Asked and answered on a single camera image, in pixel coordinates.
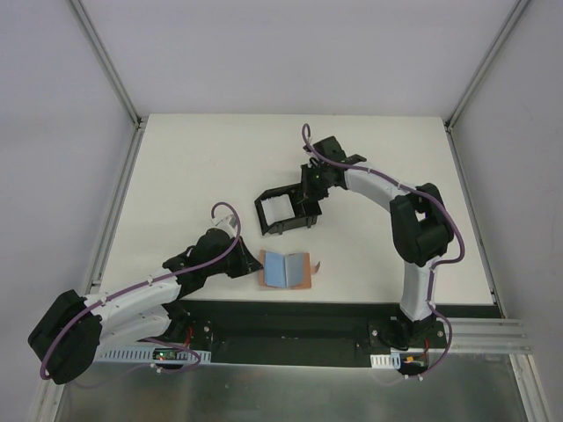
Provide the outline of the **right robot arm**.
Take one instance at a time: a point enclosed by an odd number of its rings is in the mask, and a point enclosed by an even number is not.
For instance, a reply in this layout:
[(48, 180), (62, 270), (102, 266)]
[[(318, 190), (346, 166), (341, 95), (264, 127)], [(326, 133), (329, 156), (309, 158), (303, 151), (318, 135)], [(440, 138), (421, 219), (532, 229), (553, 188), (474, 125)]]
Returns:
[(294, 199), (297, 225), (309, 228), (317, 222), (318, 203), (332, 187), (359, 193), (389, 212), (392, 242), (405, 263), (404, 287), (396, 319), (380, 331), (379, 340), (402, 351), (417, 346), (435, 321), (433, 272), (455, 235), (439, 190), (429, 183), (406, 185), (371, 167), (362, 156), (347, 156), (333, 136), (315, 144), (309, 135), (303, 140), (311, 158), (301, 166)]

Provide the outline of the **black card dispenser box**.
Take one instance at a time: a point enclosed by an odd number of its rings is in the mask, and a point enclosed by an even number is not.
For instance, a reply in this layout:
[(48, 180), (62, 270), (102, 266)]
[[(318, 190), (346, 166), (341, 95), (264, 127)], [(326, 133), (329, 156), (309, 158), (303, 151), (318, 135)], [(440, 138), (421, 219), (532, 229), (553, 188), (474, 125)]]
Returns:
[(268, 189), (254, 201), (254, 206), (262, 236), (309, 229), (322, 215), (319, 203), (306, 199), (300, 184)]

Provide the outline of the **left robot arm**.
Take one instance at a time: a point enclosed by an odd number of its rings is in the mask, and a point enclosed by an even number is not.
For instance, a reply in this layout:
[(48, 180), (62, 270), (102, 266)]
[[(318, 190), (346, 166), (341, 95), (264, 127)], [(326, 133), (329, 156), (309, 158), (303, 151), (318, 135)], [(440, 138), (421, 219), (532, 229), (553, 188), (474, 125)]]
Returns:
[(112, 293), (56, 297), (27, 343), (40, 359), (40, 378), (57, 385), (74, 381), (93, 361), (121, 343), (162, 337), (180, 340), (186, 331), (180, 299), (208, 278), (236, 279), (262, 269), (240, 236), (209, 229), (197, 243), (167, 259), (146, 280)]

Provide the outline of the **brown leather card holder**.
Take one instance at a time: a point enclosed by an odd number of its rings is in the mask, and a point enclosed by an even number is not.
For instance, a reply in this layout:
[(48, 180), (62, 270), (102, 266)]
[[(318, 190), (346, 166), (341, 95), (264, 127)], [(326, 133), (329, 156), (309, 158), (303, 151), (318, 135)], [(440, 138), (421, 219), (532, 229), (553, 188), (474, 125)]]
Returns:
[(272, 251), (260, 251), (258, 283), (261, 287), (278, 290), (304, 290), (312, 288), (312, 277), (318, 273), (321, 263), (313, 264), (309, 252), (283, 255)]

